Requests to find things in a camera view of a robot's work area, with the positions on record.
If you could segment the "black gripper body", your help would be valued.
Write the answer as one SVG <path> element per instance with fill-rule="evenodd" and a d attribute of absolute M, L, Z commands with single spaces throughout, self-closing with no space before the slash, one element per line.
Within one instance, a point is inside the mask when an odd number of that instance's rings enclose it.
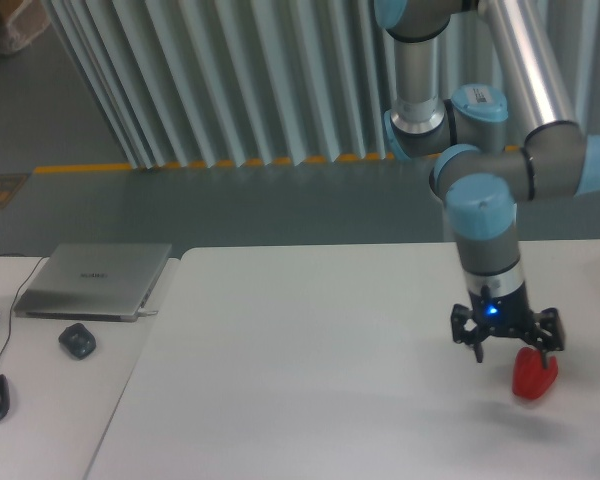
<path fill-rule="evenodd" d="M 469 290 L 475 327 L 467 333 L 469 342 L 487 337 L 516 338 L 526 341 L 534 324 L 526 283 L 504 296 L 491 296 L 489 289 L 480 294 Z"/>

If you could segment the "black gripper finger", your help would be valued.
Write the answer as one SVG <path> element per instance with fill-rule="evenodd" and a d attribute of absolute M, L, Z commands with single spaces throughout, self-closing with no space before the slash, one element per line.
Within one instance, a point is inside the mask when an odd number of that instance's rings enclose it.
<path fill-rule="evenodd" d="M 551 307 L 530 312 L 522 340 L 539 352 L 542 368 L 548 369 L 549 353 L 565 349 L 565 332 L 559 311 Z"/>
<path fill-rule="evenodd" d="M 486 340 L 485 327 L 474 318 L 474 311 L 464 305 L 455 304 L 450 315 L 452 339 L 456 344 L 470 347 L 477 363 L 484 360 L 483 342 Z"/>

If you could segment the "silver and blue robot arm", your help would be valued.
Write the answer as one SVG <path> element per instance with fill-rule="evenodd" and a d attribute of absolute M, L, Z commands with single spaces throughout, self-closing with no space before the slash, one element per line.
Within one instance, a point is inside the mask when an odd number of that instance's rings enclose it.
<path fill-rule="evenodd" d="M 489 337 L 533 347 L 543 367 L 565 347 L 554 308 L 530 308 L 516 230 L 522 202 L 600 191 L 600 136 L 583 134 L 532 1 L 378 1 L 395 43 L 396 97 L 385 113 L 394 156 L 435 154 L 429 182 L 456 242 L 470 305 L 455 305 L 453 340 L 476 356 Z M 451 18 L 488 25 L 507 88 L 471 84 L 439 95 L 438 40 Z"/>

